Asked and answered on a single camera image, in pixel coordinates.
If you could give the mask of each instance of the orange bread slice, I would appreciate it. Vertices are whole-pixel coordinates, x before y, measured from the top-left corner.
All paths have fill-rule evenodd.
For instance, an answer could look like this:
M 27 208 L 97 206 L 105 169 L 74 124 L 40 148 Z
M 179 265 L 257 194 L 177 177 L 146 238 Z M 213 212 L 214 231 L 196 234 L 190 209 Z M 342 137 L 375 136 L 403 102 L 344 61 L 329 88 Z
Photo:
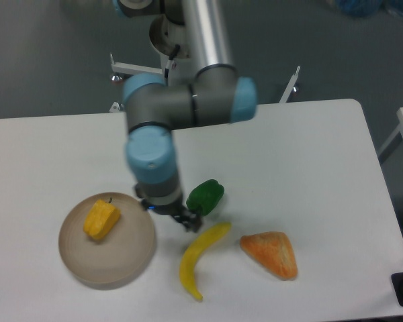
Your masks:
M 272 273 L 285 279 L 296 277 L 296 258 L 286 234 L 269 231 L 242 236 L 240 246 Z

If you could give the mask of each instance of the silver metal tube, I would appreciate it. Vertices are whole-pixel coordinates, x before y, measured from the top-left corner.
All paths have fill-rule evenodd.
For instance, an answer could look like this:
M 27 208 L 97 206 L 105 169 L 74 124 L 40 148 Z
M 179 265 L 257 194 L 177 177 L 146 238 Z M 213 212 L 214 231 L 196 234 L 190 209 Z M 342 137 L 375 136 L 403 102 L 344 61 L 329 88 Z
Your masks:
M 196 70 L 233 65 L 219 0 L 183 0 L 182 6 Z

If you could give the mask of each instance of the cable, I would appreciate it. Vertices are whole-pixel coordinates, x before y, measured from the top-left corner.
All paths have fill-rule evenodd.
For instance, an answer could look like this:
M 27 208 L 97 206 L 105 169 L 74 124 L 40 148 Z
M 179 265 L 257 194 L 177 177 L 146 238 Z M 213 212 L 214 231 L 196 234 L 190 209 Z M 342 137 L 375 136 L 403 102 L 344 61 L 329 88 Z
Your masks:
M 164 69 L 164 78 L 167 79 L 169 78 L 169 70 L 172 67 L 173 60 L 177 56 L 177 53 L 180 51 L 181 46 L 176 44 L 175 48 L 173 49 L 172 53 L 169 56 L 169 60 L 167 61 L 166 68 Z

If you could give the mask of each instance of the light blue joint cap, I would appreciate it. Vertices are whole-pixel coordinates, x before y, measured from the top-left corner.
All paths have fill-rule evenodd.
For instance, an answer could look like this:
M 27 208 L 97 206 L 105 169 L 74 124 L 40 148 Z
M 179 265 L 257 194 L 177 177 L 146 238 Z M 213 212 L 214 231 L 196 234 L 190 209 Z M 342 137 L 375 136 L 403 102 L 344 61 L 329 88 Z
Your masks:
M 112 3 L 114 4 L 114 8 L 116 13 L 118 14 L 118 17 L 125 17 L 124 12 L 122 12 L 120 5 L 118 4 L 119 0 L 112 0 Z
M 239 77 L 231 110 L 231 123 L 252 119 L 257 110 L 257 88 L 249 77 Z
M 160 84 L 166 86 L 166 82 L 163 78 L 158 75 L 149 74 L 144 72 L 142 74 L 137 74 L 131 76 L 126 82 L 124 83 L 124 90 L 122 92 L 122 102 L 124 104 L 127 103 L 130 96 L 137 91 L 140 87 L 149 84 Z
M 139 182 L 161 183 L 177 171 L 172 136 L 161 126 L 147 125 L 132 131 L 126 144 L 126 157 Z

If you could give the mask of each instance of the round plate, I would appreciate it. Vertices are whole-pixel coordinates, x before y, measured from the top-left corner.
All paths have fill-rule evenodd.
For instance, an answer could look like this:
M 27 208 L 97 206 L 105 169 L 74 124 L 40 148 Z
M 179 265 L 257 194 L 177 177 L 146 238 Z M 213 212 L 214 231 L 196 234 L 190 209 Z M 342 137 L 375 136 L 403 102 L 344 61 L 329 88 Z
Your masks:
M 121 210 L 121 217 L 110 232 L 95 241 L 83 231 L 85 218 L 96 200 Z M 67 268 L 88 285 L 129 282 L 146 267 L 155 246 L 152 219 L 139 202 L 122 193 L 101 193 L 80 202 L 64 220 L 58 247 Z

